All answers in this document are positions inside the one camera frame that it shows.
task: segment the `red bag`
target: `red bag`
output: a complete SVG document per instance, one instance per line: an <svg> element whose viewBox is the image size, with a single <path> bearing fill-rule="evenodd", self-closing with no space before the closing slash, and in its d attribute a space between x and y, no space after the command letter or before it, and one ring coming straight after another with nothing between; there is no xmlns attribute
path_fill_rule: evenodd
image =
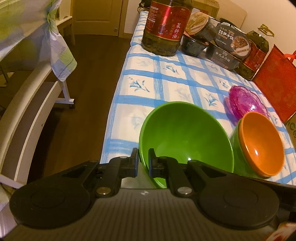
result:
<svg viewBox="0 0 296 241"><path fill-rule="evenodd" d="M273 46L267 59L253 78L282 122L287 121L296 111L296 67L293 54L283 54Z"/></svg>

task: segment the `tablecloth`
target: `tablecloth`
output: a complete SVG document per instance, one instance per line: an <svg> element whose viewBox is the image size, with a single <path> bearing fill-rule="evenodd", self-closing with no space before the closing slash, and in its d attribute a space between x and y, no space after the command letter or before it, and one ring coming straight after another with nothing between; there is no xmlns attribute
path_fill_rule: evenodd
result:
<svg viewBox="0 0 296 241"><path fill-rule="evenodd" d="M65 81L77 63L55 23L62 0L0 0L0 61L13 72L33 70L39 62L51 63L56 77Z"/></svg>
<svg viewBox="0 0 296 241"><path fill-rule="evenodd" d="M139 147L139 134L147 115L157 106L171 101L193 103L207 110L230 137L237 120L227 105L228 91L243 85L255 92L267 107L285 148L282 171L270 181L296 184L296 154L290 137L266 97L253 83L212 61L177 51L162 57L144 50L140 43L148 12L141 12L109 111L101 163L130 155Z"/></svg>

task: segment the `flower pattern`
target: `flower pattern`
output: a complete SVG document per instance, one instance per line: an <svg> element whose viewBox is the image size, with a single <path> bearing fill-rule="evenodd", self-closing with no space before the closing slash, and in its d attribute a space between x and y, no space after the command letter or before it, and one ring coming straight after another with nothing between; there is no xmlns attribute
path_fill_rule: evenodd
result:
<svg viewBox="0 0 296 241"><path fill-rule="evenodd" d="M274 122L277 124L278 123L278 118L277 117L275 117L275 116L273 116L273 118L274 118Z"/></svg>
<svg viewBox="0 0 296 241"><path fill-rule="evenodd" d="M139 128L142 127L142 125L143 125L143 123L144 123L144 120L146 119L146 116L147 116L147 115L148 115L147 113L142 112L142 113L140 114L140 116L134 114L134 115L131 117L131 124L132 124L134 130L136 130L138 127L139 127Z"/></svg>
<svg viewBox="0 0 296 241"><path fill-rule="evenodd" d="M218 101L212 94L205 94L206 96L207 96L207 98L206 97L204 97L206 100L207 100L207 102L209 103L209 106L216 106L217 104L215 103L215 101Z"/></svg>
<svg viewBox="0 0 296 241"><path fill-rule="evenodd" d="M240 79L240 81L241 81L243 84L246 85L246 87L250 87L250 86L251 86L251 85L249 84L249 82L248 82L247 80L245 80L243 77L240 77L239 79Z"/></svg>
<svg viewBox="0 0 296 241"><path fill-rule="evenodd" d="M178 88L175 91L179 94L179 96L183 100L186 100L187 102L191 102L190 101L191 94L186 94L186 92L185 92L185 90L183 88Z"/></svg>
<svg viewBox="0 0 296 241"><path fill-rule="evenodd" d="M143 66L143 67L148 67L149 64L147 62L145 62L144 60L137 62L138 65Z"/></svg>
<svg viewBox="0 0 296 241"><path fill-rule="evenodd" d="M169 69L169 70L172 71L173 73L177 73L177 74L179 74L178 71L177 71L176 69L174 69L174 67L171 66L171 65L166 65L166 66L165 66L165 69Z"/></svg>
<svg viewBox="0 0 296 241"><path fill-rule="evenodd" d="M132 82L130 83L130 87L135 87L135 91L137 90L144 90L147 92L150 92L144 85L145 81L142 81L142 85L139 84L139 80L134 80L133 78L129 77L129 79L132 80Z"/></svg>
<svg viewBox="0 0 296 241"><path fill-rule="evenodd" d="M225 89L228 89L228 88L229 88L229 86L228 86L225 82L219 80L219 83L220 83L220 84L222 83L222 86L223 86Z"/></svg>
<svg viewBox="0 0 296 241"><path fill-rule="evenodd" d="M216 66L213 66L213 65L211 64L210 67L211 67L213 70L215 70L216 72L219 72L219 70L217 69Z"/></svg>

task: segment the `blue checkered tablecloth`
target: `blue checkered tablecloth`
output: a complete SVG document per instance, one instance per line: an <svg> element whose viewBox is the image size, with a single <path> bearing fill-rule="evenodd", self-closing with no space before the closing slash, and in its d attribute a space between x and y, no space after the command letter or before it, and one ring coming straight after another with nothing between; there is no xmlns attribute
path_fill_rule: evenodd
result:
<svg viewBox="0 0 296 241"><path fill-rule="evenodd" d="M296 184L296 154L290 137L266 97L253 83L206 58L194 58L177 51L162 57L145 51L141 39L148 12L141 12L131 48L119 78L111 104L101 163L111 158L130 155L139 146L139 134L147 115L157 106L170 101L194 103L207 110L231 136L235 117L226 101L233 85L243 85L257 93L267 107L285 148L282 171L269 180Z"/></svg>

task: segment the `red label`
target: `red label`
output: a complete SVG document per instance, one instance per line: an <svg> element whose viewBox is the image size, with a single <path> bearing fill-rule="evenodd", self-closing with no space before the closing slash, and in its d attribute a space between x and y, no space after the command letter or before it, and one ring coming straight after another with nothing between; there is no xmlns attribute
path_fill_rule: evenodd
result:
<svg viewBox="0 0 296 241"><path fill-rule="evenodd" d="M249 67L251 70L256 72L257 69L259 69L260 65L262 64L266 56L266 53L258 49L253 41L250 40L250 42L251 42L251 52L249 56L243 61L243 63L247 67Z"/></svg>
<svg viewBox="0 0 296 241"><path fill-rule="evenodd" d="M152 2L145 30L158 37L180 41L190 17L188 8Z"/></svg>

